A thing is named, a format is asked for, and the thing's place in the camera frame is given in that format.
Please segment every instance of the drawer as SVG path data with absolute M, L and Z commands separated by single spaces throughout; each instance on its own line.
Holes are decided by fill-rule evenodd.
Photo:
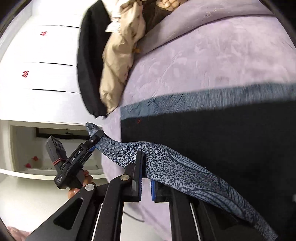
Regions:
M 11 72 L 19 88 L 80 93 L 75 66 L 62 64 L 24 63 Z
M 64 26 L 29 29 L 23 37 L 22 62 L 77 66 L 79 33 L 79 28 Z
M 83 15 L 84 12 L 97 0 L 34 0 L 33 15 L 49 15 L 55 13 L 57 16 L 67 14 Z
M 79 93 L 0 88 L 0 119 L 102 125 L 86 110 Z
M 36 26 L 69 26 L 69 27 L 81 27 L 83 19 L 82 15 L 56 15 L 54 18 L 52 15 L 37 15 L 32 16 L 32 21 L 36 23 Z

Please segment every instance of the white cabinet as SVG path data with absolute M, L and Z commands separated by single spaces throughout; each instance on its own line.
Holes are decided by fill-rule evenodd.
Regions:
M 2 136 L 0 148 L 4 155 L 0 173 L 30 179 L 54 179 L 57 171 L 45 148 L 47 138 L 37 137 L 36 128 L 54 129 L 67 133 L 82 130 L 85 132 L 84 135 L 87 135 L 83 126 L 2 120 L 0 121 L 0 134 Z M 61 139 L 60 141 L 68 157 L 81 143 L 85 142 L 85 140 L 75 139 Z M 105 178 L 101 166 L 101 155 L 98 150 L 95 150 L 84 165 L 84 169 L 87 169 L 94 179 Z
M 77 1 L 72 12 L 53 14 L 50 9 L 57 7 L 51 1 L 33 1 L 33 14 L 36 6 L 41 12 L 47 6 L 50 14 L 31 16 L 0 62 L 0 119 L 102 124 L 102 117 L 95 119 L 85 108 L 76 67 L 77 25 L 94 2 Z

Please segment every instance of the beige fabric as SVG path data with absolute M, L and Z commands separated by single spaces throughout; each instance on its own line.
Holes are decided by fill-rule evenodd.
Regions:
M 110 18 L 116 18 L 121 16 L 121 12 L 134 0 L 102 0 L 102 3 L 108 12 Z
M 187 0 L 157 0 L 156 5 L 172 12 L 186 1 Z
M 119 105 L 128 71 L 133 65 L 133 49 L 144 36 L 143 5 L 129 1 L 121 12 L 119 33 L 112 33 L 103 52 L 104 68 L 100 83 L 100 97 L 107 114 Z

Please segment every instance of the open shelf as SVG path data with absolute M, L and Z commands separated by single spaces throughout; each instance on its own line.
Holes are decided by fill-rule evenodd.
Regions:
M 24 177 L 30 179 L 53 180 L 57 174 L 45 148 L 47 138 L 36 136 L 36 128 L 40 126 L 20 126 L 17 122 L 8 122 L 10 168 L 0 169 L 0 173 Z M 52 130 L 52 133 L 79 133 L 81 136 L 88 135 L 84 126 L 43 124 L 43 131 Z M 70 156 L 73 151 L 85 140 L 83 139 L 59 139 L 66 152 Z M 94 179 L 105 178 L 101 166 L 101 152 L 97 149 L 87 160 L 84 169 L 87 169 Z

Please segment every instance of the beige clothing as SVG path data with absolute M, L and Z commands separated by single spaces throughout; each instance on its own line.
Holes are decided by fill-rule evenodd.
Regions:
M 107 114 L 119 105 L 128 72 L 133 65 L 133 49 L 145 34 L 142 1 L 103 0 L 111 18 L 106 31 L 112 32 L 102 56 L 104 67 L 99 88 Z M 148 30 L 187 0 L 157 0 L 154 3 L 156 7 L 152 7 L 151 1 L 156 0 L 147 1 L 144 14 Z
M 144 36 L 145 21 L 142 11 L 143 5 L 136 1 L 123 9 L 119 33 L 112 33 L 105 46 L 100 97 L 107 107 L 107 114 L 119 105 L 128 71 L 133 65 L 133 48 Z

